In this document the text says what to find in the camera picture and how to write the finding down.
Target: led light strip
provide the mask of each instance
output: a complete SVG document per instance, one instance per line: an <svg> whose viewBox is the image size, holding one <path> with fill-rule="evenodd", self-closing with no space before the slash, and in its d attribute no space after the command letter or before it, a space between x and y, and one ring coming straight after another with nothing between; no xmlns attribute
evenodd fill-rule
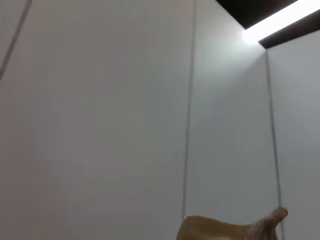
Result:
<svg viewBox="0 0 320 240"><path fill-rule="evenodd" d="M320 10L320 0L298 0L248 28L243 35L250 42L258 42L318 10Z"/></svg>

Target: white wall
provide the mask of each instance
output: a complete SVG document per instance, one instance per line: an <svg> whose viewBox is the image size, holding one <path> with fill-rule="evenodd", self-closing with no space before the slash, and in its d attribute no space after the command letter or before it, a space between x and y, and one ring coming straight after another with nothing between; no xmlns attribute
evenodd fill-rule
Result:
<svg viewBox="0 0 320 240"><path fill-rule="evenodd" d="M320 31L268 51L285 237L319 238Z"/></svg>
<svg viewBox="0 0 320 240"><path fill-rule="evenodd" d="M278 206L265 50L197 1L186 215L256 221Z"/></svg>
<svg viewBox="0 0 320 240"><path fill-rule="evenodd" d="M33 1L0 84L0 182L19 189L0 239L175 238L192 18L192 0Z"/></svg>

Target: black ceiling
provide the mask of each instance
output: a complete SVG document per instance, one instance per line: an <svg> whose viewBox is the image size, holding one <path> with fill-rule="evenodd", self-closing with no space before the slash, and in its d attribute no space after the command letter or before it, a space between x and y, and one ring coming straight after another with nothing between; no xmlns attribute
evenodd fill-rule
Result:
<svg viewBox="0 0 320 240"><path fill-rule="evenodd" d="M291 5L297 0L217 0L245 29ZM262 39L266 49L320 30L320 10Z"/></svg>

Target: white panel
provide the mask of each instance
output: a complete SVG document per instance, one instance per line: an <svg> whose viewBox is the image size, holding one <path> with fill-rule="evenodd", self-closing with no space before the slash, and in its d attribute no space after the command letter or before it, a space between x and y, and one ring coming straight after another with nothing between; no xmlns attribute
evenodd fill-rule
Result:
<svg viewBox="0 0 320 240"><path fill-rule="evenodd" d="M175 238L192 17L192 0L33 2L0 89L0 159L24 163L35 225L0 239Z"/></svg>
<svg viewBox="0 0 320 240"><path fill-rule="evenodd" d="M247 224L278 205L265 50L197 3L186 214Z"/></svg>
<svg viewBox="0 0 320 240"><path fill-rule="evenodd" d="M319 238L319 43L320 31L268 53L288 240Z"/></svg>
<svg viewBox="0 0 320 240"><path fill-rule="evenodd" d="M0 66L17 28L26 0L0 1Z"/></svg>

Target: panel seam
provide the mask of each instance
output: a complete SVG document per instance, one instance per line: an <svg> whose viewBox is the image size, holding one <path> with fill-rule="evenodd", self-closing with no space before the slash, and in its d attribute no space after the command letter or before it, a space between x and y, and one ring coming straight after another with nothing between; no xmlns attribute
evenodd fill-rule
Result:
<svg viewBox="0 0 320 240"><path fill-rule="evenodd" d="M19 40L20 33L21 33L22 29L23 29L23 26L25 24L27 16L28 16L28 14L30 12L31 6L32 6L32 0L26 0L26 3L25 3L25 6L23 8L23 11L21 13L20 19L18 21L18 24L16 25L14 34L12 36L12 39L10 41L10 44L9 44L8 48L7 48L7 51L5 53L3 62L2 62L1 67L0 67L0 81L2 81L2 79L3 79L3 77L4 77L5 73L6 73L6 70L7 70L7 67L9 65L12 53L15 50L15 46L16 46L18 40Z"/></svg>
<svg viewBox="0 0 320 240"><path fill-rule="evenodd" d="M183 222L186 217L186 207L187 207L187 182L188 182L189 141L190 141L190 123L191 123L191 99L192 99L192 92L193 92L194 69L195 69L196 23L197 23L197 0L193 0L191 51L190 51L187 116L186 116L186 133L185 133L185 147L184 147L185 152L184 152L181 222Z"/></svg>
<svg viewBox="0 0 320 240"><path fill-rule="evenodd" d="M277 149L277 138L276 138L276 126L275 126L275 112L274 112L274 103L272 97L272 84L271 84L271 70L269 62L269 52L265 52L265 64L266 64L266 78L268 86L268 97L269 97L269 112L270 112L270 124L271 124L271 133L272 133L272 145L273 145L273 156L274 156L274 166L275 166L275 175L276 175L276 186L277 186L277 195L278 195L278 206L282 207L282 192L280 184L280 171L279 171L279 159L278 159L278 149ZM281 238L285 240L285 227L284 223L281 222Z"/></svg>

